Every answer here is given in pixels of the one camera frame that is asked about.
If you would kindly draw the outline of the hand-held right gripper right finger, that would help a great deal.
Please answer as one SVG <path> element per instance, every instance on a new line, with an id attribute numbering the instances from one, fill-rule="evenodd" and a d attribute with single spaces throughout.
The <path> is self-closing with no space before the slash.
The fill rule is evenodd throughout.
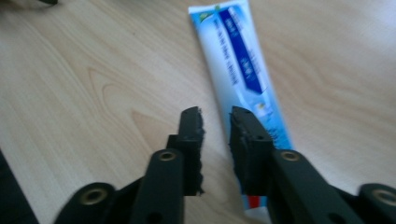
<path id="1" fill-rule="evenodd" d="M 266 196 L 269 186 L 266 165 L 270 153 L 275 149 L 273 139 L 256 116 L 243 107 L 233 107 L 230 122 L 229 146 L 241 192 L 251 196 Z"/>

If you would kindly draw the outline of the blue and white toothpaste tube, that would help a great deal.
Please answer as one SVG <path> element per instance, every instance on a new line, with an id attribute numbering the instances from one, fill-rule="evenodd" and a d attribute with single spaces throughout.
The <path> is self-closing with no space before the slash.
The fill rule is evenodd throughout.
<path id="1" fill-rule="evenodd" d="M 231 135 L 232 108 L 239 106 L 256 116 L 276 148 L 292 149 L 248 0 L 192 6 L 189 15 L 205 55 L 226 135 Z"/>

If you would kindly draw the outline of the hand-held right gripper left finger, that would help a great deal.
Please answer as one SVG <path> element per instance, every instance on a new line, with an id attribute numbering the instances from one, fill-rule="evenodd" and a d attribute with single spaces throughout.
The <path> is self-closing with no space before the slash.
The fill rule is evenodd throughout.
<path id="1" fill-rule="evenodd" d="M 201 109 L 193 106 L 180 114 L 177 134 L 168 136 L 167 148 L 177 149 L 184 157 L 183 186 L 185 196 L 197 196 L 204 193 L 202 189 L 201 151 L 205 130 Z"/>

